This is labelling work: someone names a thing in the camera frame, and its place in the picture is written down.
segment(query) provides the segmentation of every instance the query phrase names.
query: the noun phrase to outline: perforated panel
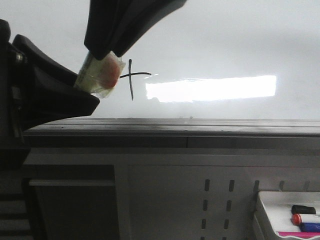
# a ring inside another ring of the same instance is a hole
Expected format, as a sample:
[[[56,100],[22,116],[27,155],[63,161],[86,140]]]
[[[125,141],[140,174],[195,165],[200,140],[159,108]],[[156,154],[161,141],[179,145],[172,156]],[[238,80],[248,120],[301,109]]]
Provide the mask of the perforated panel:
[[[317,191],[319,168],[130,166],[133,240],[245,240],[257,192]]]

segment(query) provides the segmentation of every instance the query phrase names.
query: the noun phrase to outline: red object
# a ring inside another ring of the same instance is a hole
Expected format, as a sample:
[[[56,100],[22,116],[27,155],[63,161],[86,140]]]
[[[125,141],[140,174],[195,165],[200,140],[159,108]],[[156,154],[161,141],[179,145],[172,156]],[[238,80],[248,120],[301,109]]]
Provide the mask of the red object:
[[[299,213],[293,214],[291,221],[294,225],[299,226],[302,223],[302,218]]]
[[[121,71],[117,57],[113,54],[108,54],[99,75],[100,85],[104,89],[112,89],[117,84]]]

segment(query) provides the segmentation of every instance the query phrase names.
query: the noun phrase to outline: whiteboard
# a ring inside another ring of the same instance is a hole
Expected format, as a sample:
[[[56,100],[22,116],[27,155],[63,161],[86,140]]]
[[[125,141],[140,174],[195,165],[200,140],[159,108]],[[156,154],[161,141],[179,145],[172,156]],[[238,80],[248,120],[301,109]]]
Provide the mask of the whiteboard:
[[[320,119],[319,0],[188,0],[122,58],[94,118]],[[79,72],[89,0],[1,0],[0,17]],[[127,67],[122,72],[128,73]]]

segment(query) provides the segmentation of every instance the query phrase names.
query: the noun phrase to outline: whiteboard tray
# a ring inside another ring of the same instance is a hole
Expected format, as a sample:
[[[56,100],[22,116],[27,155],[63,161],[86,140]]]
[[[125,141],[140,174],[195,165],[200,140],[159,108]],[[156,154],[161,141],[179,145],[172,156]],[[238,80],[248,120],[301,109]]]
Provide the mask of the whiteboard tray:
[[[266,240],[320,240],[319,236],[301,238],[297,236],[280,236],[278,232],[300,232],[298,226],[291,222],[292,205],[305,205],[320,209],[320,192],[280,192],[260,191],[256,203],[253,228]]]

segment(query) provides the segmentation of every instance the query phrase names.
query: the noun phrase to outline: marker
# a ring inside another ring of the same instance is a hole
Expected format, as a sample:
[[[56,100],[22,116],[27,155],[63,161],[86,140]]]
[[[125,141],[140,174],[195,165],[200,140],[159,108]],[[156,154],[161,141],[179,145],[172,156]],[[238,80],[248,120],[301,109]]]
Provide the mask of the marker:
[[[319,223],[303,222],[300,224],[300,230],[301,230],[301,232],[319,233],[320,234],[320,224]]]
[[[293,205],[291,208],[292,214],[318,214],[317,212],[320,213],[312,206]]]
[[[299,226],[302,223],[320,224],[320,215],[296,213],[292,215],[291,220],[292,223],[297,226]]]

